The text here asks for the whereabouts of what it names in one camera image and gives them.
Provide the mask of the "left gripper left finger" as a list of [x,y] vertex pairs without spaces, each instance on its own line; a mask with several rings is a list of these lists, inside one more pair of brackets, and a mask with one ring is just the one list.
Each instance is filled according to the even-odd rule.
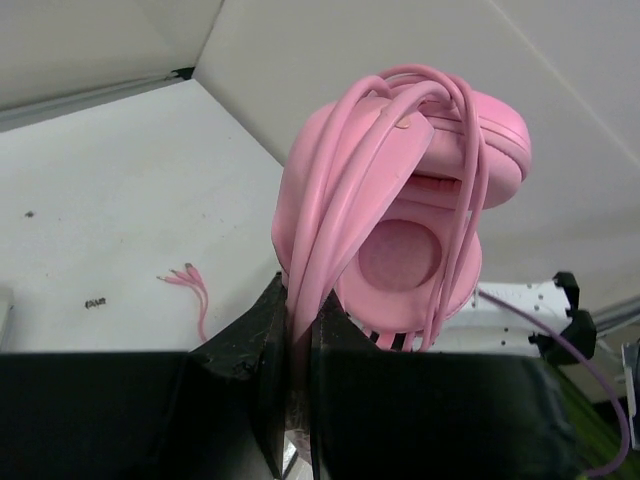
[[283,475],[286,290],[276,273],[256,302],[194,350],[190,413],[200,478]]

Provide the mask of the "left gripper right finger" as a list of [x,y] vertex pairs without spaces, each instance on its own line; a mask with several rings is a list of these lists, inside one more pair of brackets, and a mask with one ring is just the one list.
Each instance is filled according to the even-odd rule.
[[335,293],[312,325],[311,450],[316,479],[385,479],[389,389],[377,377],[382,352]]

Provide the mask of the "pink headphones with cable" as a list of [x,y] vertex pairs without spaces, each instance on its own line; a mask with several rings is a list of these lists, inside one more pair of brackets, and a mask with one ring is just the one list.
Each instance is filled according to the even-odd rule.
[[381,347],[429,349],[471,298],[481,214],[532,162],[512,107],[435,68],[398,65],[354,83],[300,129],[271,238],[302,344],[330,294]]

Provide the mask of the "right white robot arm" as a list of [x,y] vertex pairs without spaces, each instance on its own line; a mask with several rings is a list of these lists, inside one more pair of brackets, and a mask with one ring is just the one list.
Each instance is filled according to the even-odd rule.
[[541,357],[553,365],[578,360],[554,339],[559,335],[586,359],[596,346],[590,313],[579,307],[575,277],[560,272],[541,283],[481,282],[469,301],[446,320],[432,350]]

